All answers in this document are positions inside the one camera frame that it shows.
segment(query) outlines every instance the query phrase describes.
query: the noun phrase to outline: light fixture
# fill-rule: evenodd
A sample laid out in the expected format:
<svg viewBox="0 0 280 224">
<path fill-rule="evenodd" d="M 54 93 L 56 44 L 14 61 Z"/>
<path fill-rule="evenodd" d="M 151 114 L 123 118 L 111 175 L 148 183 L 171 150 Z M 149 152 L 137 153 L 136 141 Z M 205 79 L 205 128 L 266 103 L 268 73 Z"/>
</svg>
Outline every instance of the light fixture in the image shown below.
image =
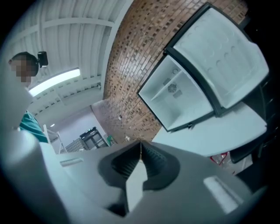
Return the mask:
<svg viewBox="0 0 280 224">
<path fill-rule="evenodd" d="M 46 90 L 60 82 L 77 77 L 79 75 L 80 75 L 80 69 L 74 69 L 71 71 L 64 72 L 62 74 L 59 74 L 55 77 L 52 77 L 52 78 L 40 83 L 39 85 L 37 85 L 34 88 L 32 88 L 31 90 L 29 90 L 29 93 L 34 97 L 34 96 L 38 95 L 39 93 L 43 92 L 44 90 Z"/>
</svg>

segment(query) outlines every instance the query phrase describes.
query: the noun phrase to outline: teal shirt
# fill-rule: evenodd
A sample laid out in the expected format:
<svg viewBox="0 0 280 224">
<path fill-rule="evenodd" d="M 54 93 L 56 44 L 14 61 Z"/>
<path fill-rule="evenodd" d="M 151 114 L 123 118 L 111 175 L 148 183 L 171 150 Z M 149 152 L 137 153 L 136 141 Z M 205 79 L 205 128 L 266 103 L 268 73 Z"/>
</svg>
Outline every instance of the teal shirt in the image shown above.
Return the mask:
<svg viewBox="0 0 280 224">
<path fill-rule="evenodd" d="M 19 127 L 21 130 L 26 130 L 31 134 L 33 134 L 39 140 L 39 142 L 48 143 L 48 140 L 45 137 L 44 133 L 42 132 L 42 129 L 40 128 L 38 121 L 28 111 L 26 111 L 26 113 L 23 115 Z"/>
</svg>

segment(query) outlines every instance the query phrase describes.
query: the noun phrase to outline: person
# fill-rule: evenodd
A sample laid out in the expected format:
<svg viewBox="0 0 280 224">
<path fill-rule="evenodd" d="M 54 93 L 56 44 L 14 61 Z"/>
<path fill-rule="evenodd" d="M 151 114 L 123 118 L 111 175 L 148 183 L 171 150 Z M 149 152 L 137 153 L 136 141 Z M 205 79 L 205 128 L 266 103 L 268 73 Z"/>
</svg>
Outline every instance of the person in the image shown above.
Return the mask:
<svg viewBox="0 0 280 224">
<path fill-rule="evenodd" d="M 24 87 L 28 88 L 32 82 L 32 77 L 35 77 L 39 70 L 37 58 L 28 52 L 21 52 L 13 56 L 8 63 L 11 70 L 20 78 Z M 26 111 L 23 115 L 19 127 L 21 130 L 32 133 L 39 142 L 48 142 L 38 121 L 29 111 Z"/>
</svg>

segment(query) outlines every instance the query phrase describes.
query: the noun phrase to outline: white ceiling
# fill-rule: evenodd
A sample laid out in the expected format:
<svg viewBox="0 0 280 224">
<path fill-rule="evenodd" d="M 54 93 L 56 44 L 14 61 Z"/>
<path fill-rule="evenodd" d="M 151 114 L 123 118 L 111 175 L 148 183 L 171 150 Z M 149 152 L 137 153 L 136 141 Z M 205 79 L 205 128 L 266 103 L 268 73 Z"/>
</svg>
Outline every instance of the white ceiling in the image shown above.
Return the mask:
<svg viewBox="0 0 280 224">
<path fill-rule="evenodd" d="M 109 54 L 119 25 L 133 0 L 42 0 L 23 15 L 6 40 L 8 61 L 19 52 L 46 51 L 49 65 L 31 87 L 62 72 L 81 75 L 33 98 L 28 110 L 50 125 L 103 99 Z"/>
</svg>

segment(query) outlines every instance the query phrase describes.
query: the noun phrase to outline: brick wall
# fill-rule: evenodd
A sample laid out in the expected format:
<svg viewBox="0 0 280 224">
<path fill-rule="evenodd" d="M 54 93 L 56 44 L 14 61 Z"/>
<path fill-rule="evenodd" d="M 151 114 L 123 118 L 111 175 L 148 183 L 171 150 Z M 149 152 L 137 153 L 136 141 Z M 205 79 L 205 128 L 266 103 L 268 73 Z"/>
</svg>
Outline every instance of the brick wall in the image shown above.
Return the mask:
<svg viewBox="0 0 280 224">
<path fill-rule="evenodd" d="M 162 57 L 163 48 L 206 0 L 135 0 L 116 35 L 106 74 L 104 98 L 92 109 L 118 143 L 152 140 L 160 123 L 137 96 L 137 90 Z M 247 7 L 240 0 L 209 0 L 240 23 Z"/>
</svg>

